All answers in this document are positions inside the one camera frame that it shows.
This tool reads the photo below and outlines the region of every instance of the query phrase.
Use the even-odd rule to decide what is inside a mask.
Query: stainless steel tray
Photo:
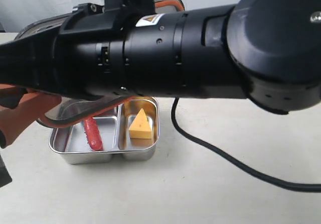
[[[74,106],[64,105],[59,112],[67,115],[76,111]],[[151,140],[130,139],[128,128],[139,110],[143,108],[153,135]],[[103,141],[103,151],[92,151],[87,143],[83,122],[74,126],[53,129],[49,138],[50,148],[70,164],[102,163],[121,154],[130,161],[150,159],[159,138],[158,102],[152,97],[137,97],[113,110],[95,117]]]

